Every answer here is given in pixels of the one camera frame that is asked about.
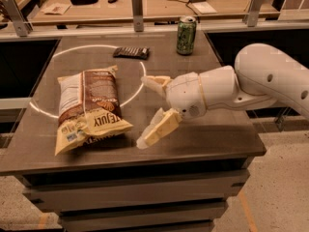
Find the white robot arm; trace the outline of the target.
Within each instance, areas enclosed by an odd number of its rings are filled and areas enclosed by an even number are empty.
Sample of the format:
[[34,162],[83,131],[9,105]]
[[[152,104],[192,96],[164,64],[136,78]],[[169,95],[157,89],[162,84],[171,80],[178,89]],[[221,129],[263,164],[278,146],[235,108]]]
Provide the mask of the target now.
[[264,43],[245,46],[233,66],[175,78],[147,75],[142,83],[166,99],[170,109],[156,112],[137,139],[140,149],[156,144],[181,121],[213,109],[254,110],[280,102],[309,119],[309,69]]

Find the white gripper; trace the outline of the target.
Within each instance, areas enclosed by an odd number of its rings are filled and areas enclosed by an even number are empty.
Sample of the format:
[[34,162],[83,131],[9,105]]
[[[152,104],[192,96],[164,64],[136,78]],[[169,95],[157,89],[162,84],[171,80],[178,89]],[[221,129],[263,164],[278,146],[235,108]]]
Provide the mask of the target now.
[[146,75],[142,83],[165,98],[172,107],[167,111],[160,108],[150,124],[136,141],[139,149],[146,149],[164,136],[173,132],[184,119],[193,119],[206,114],[206,105],[202,95],[199,74],[190,72],[172,80],[165,75]]

